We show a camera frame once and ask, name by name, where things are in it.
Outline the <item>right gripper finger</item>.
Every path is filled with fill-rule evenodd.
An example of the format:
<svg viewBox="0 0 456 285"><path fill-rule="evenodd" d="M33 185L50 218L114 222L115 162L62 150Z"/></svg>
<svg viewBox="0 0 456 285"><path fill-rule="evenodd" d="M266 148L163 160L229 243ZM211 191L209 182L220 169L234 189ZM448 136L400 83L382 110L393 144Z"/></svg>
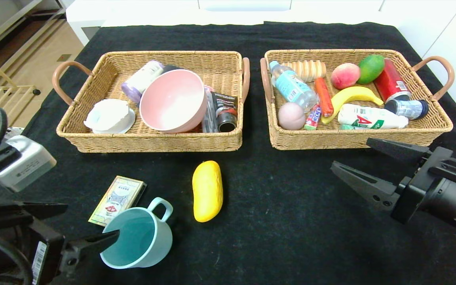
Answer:
<svg viewBox="0 0 456 285"><path fill-rule="evenodd" d="M332 163L331 170L375 209L382 211L392 211L396 207L411 181L410 177L403 177L398 185L394 185L337 161Z"/></svg>
<svg viewBox="0 0 456 285"><path fill-rule="evenodd" d="M432 155L426 146L407 144L379 138L368 138L366 145L409 166L420 167Z"/></svg>

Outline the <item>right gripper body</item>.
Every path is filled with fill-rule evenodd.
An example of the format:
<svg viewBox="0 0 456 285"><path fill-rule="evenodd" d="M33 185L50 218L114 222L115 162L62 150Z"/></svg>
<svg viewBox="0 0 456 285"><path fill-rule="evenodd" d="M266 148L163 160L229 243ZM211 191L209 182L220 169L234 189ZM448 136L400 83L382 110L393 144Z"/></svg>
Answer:
<svg viewBox="0 0 456 285"><path fill-rule="evenodd" d="M405 224L418 211L456 227L456 158L438 147L411 177L391 217Z"/></svg>

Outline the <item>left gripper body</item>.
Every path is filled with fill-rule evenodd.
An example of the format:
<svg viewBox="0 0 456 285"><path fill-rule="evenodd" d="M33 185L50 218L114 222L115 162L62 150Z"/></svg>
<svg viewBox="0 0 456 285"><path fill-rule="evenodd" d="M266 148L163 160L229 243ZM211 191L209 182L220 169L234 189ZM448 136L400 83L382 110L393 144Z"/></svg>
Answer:
<svg viewBox="0 0 456 285"><path fill-rule="evenodd" d="M31 213L0 213L0 283L51 283L64 243L62 234Z"/></svg>

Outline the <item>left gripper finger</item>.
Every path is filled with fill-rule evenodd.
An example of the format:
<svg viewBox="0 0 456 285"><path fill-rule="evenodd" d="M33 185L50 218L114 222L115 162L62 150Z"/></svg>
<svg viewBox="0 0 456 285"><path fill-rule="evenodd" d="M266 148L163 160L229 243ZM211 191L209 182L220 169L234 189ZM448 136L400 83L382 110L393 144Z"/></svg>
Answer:
<svg viewBox="0 0 456 285"><path fill-rule="evenodd" d="M69 241L61 251L60 274L73 275L90 255L100 254L117 242L120 230Z"/></svg>
<svg viewBox="0 0 456 285"><path fill-rule="evenodd" d="M38 219L48 219L65 213L68 204L16 201L0 197L0 213L26 212Z"/></svg>

